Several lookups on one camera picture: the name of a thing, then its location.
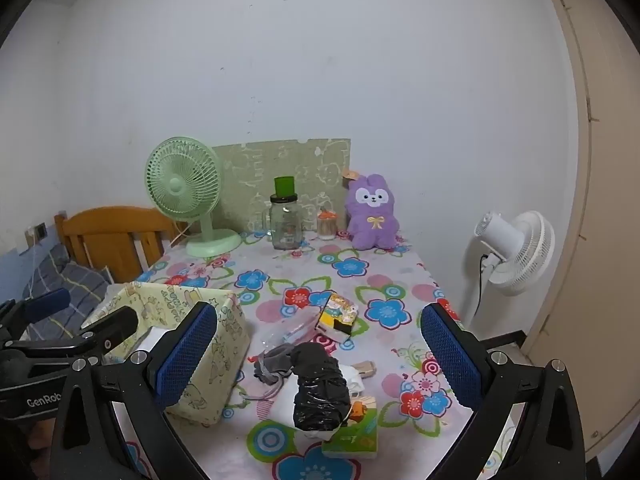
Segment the wall power outlet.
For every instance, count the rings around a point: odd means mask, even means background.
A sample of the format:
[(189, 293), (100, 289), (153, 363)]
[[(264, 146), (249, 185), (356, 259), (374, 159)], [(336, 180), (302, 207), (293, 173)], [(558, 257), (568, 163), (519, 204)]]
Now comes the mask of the wall power outlet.
[(39, 244), (48, 236), (48, 228), (44, 222), (30, 226), (25, 230), (25, 240), (28, 247)]

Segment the grey sock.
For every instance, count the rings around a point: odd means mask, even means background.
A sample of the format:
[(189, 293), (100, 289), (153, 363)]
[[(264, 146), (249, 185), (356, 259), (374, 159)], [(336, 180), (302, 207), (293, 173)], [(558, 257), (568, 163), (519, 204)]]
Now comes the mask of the grey sock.
[(262, 352), (254, 362), (254, 376), (263, 384), (280, 384), (292, 373), (292, 352), (294, 344), (280, 344), (276, 348)]

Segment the green desk fan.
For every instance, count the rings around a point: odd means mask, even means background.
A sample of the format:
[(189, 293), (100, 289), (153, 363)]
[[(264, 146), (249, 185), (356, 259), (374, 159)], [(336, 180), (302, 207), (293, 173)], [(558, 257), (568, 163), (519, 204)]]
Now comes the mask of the green desk fan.
[(194, 258), (215, 258), (241, 245), (232, 229), (213, 226), (213, 211), (222, 191), (221, 162), (204, 143), (173, 136), (150, 154), (144, 184), (155, 207), (175, 222), (196, 223), (198, 235), (186, 242), (186, 253)]

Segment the cotton swab jar orange lid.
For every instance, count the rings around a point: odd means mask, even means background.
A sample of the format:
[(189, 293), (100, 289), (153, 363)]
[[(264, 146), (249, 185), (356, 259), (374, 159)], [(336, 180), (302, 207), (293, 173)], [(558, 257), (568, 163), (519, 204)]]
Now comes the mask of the cotton swab jar orange lid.
[(317, 214), (317, 234), (320, 240), (334, 240), (337, 234), (337, 214), (322, 207)]

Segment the purple plush bunny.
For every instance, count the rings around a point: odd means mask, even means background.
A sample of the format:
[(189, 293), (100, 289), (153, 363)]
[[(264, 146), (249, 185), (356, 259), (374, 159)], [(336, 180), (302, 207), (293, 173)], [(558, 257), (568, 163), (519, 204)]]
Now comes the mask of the purple plush bunny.
[(357, 250), (393, 249), (399, 222), (395, 217), (395, 199), (380, 174), (351, 180), (345, 202), (347, 232)]

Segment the yellow cartoon tissue pack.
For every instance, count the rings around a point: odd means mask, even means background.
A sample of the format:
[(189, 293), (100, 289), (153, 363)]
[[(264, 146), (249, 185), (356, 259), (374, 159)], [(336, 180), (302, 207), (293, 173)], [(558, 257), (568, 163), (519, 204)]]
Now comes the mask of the yellow cartoon tissue pack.
[(314, 330), (342, 344), (352, 336), (358, 315), (359, 310), (356, 304), (332, 292), (320, 311)]

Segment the yellow cartoon storage box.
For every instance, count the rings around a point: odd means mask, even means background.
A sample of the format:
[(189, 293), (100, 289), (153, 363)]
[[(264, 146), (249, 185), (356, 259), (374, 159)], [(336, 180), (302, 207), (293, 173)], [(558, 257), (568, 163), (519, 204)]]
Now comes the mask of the yellow cartoon storage box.
[(200, 301), (211, 304), (217, 315), (217, 330), (171, 415), (205, 426), (221, 419), (236, 376), (250, 346), (250, 331), (239, 298), (234, 292), (193, 286), (131, 282), (111, 300), (103, 301), (82, 323), (88, 327), (113, 311), (130, 307), (137, 312), (137, 331), (108, 352), (110, 362), (119, 362), (151, 328), (173, 330)]

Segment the glass mason jar mug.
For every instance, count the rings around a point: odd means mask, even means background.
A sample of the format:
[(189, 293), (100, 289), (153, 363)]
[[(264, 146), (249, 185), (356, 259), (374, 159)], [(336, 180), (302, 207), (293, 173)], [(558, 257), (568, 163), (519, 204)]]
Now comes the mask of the glass mason jar mug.
[(262, 212), (262, 227), (277, 250), (294, 250), (303, 241), (303, 215), (297, 195), (270, 196), (269, 206)]

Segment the beige wooden door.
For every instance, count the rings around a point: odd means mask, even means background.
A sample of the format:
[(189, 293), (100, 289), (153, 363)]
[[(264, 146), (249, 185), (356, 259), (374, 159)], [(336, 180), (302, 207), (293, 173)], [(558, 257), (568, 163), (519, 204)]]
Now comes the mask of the beige wooden door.
[(570, 374), (587, 457), (639, 415), (639, 52), (605, 0), (551, 0), (570, 56), (575, 193), (523, 351)]

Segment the green cup on jar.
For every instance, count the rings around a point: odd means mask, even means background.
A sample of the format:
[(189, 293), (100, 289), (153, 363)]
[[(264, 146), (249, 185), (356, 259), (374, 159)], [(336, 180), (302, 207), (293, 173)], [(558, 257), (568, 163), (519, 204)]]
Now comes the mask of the green cup on jar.
[(274, 195), (277, 198), (295, 195), (295, 179), (293, 176), (282, 176), (274, 179)]

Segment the white tissue cloth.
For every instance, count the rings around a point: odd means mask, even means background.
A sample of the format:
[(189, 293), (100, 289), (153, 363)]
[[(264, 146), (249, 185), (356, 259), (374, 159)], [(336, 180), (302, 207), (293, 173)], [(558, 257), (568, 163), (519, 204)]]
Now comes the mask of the white tissue cloth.
[[(347, 389), (352, 400), (363, 394), (364, 385), (362, 378), (355, 367), (349, 365), (340, 365), (340, 371), (345, 379)], [(286, 378), (282, 388), (276, 395), (270, 408), (269, 417), (278, 424), (300, 430), (294, 424), (295, 396), (298, 393), (298, 378), (295, 374)], [(321, 441), (329, 441), (339, 430), (339, 426), (335, 426), (330, 430), (300, 430), (305, 437), (316, 438)]]

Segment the wooden clothespin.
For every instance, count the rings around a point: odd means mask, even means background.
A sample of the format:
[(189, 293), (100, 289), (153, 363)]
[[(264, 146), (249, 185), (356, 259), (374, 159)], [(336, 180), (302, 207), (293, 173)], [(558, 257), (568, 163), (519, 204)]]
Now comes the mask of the wooden clothespin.
[(376, 373), (375, 362), (363, 361), (352, 364), (352, 367), (358, 372), (362, 379), (371, 378)]

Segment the grey plaid pillow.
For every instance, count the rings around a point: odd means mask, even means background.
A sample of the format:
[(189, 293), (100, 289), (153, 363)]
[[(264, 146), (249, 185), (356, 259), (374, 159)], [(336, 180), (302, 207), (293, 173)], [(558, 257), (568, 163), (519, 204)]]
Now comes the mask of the grey plaid pillow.
[(54, 246), (36, 266), (23, 292), (23, 298), (43, 296), (64, 289), (70, 304), (61, 311), (48, 314), (26, 330), (29, 340), (66, 339), (76, 336), (80, 326), (103, 301), (107, 286), (113, 284), (107, 268), (94, 270), (70, 258), (64, 245)]

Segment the green patterned wall board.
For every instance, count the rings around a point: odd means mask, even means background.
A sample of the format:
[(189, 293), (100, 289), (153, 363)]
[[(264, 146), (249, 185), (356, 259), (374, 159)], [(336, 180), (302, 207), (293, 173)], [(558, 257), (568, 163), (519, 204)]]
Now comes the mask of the green patterned wall board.
[(222, 163), (222, 191), (212, 213), (216, 228), (260, 231), (277, 177), (294, 179), (305, 230), (316, 227), (322, 208), (337, 214), (341, 229), (346, 226), (343, 170), (349, 167), (348, 139), (252, 142), (216, 146), (214, 151)]

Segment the black plastic bag bundle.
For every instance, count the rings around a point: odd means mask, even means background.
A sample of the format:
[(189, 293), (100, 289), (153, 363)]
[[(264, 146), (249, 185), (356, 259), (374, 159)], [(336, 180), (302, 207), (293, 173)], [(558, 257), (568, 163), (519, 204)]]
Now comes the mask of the black plastic bag bundle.
[(352, 402), (337, 360), (321, 344), (304, 342), (292, 352), (292, 372), (298, 378), (294, 424), (300, 430), (341, 427)]

